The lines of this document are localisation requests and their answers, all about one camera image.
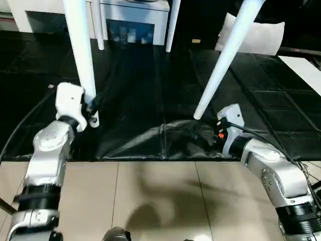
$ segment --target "white cabinet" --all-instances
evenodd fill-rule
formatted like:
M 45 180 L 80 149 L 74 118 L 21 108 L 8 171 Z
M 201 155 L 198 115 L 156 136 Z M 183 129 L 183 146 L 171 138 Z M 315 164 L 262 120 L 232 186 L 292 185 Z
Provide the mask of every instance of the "white cabinet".
M 62 0 L 8 0 L 12 14 L 20 32 L 39 32 L 42 22 L 28 17 L 26 11 L 65 14 Z M 91 15 L 91 3 L 86 2 L 89 37 L 94 39 L 94 27 Z
M 103 38 L 105 40 L 108 39 L 106 19 L 109 19 L 151 24 L 153 25 L 153 44 L 164 45 L 170 10 L 167 1 L 134 3 L 125 0 L 101 0 L 101 3 L 108 3 L 101 4 Z

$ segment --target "white pillow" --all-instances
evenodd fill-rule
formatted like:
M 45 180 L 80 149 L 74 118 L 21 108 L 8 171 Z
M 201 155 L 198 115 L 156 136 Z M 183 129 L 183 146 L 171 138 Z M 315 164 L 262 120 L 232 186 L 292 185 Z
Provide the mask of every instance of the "white pillow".
M 236 17 L 227 13 L 215 50 L 222 51 Z M 276 55 L 283 39 L 285 22 L 279 24 L 253 23 L 238 52 Z

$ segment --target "white table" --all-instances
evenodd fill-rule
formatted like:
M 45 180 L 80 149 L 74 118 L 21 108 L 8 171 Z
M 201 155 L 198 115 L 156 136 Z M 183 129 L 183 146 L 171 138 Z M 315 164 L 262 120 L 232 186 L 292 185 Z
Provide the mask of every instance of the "white table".
M 304 58 L 279 56 L 279 58 L 321 96 L 321 72 Z

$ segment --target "white wall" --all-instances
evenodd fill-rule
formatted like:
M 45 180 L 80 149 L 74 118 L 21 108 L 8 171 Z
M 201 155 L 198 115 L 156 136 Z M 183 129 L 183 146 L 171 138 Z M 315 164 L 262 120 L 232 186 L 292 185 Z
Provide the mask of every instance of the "white wall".
M 0 12 L 11 13 L 7 0 L 0 0 Z

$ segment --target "plastic sheet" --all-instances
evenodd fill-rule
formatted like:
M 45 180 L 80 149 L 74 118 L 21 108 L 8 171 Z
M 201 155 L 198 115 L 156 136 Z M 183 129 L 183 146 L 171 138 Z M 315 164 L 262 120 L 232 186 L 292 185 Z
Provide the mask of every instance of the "plastic sheet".
M 0 41 L 7 46 L 0 53 L 6 53 L 9 60 L 0 65 L 0 100 L 6 114 L 0 120 L 3 146 L 49 84 L 77 84 L 79 80 L 70 42 L 64 36 L 1 32 Z M 216 112 L 236 102 L 247 127 L 282 142 L 294 158 L 321 160 L 320 136 L 313 127 L 321 123 L 321 97 L 277 58 L 238 55 L 204 120 L 196 121 L 193 113 L 218 52 L 172 51 L 168 55 L 161 46 L 110 42 L 99 51 L 92 41 L 92 55 L 97 92 L 104 92 L 100 127 L 86 129 L 75 140 L 74 161 L 223 161 L 217 150 L 205 148 L 195 137 L 211 144 Z M 29 159 L 34 135 L 55 113 L 52 98 L 21 128 L 5 160 Z

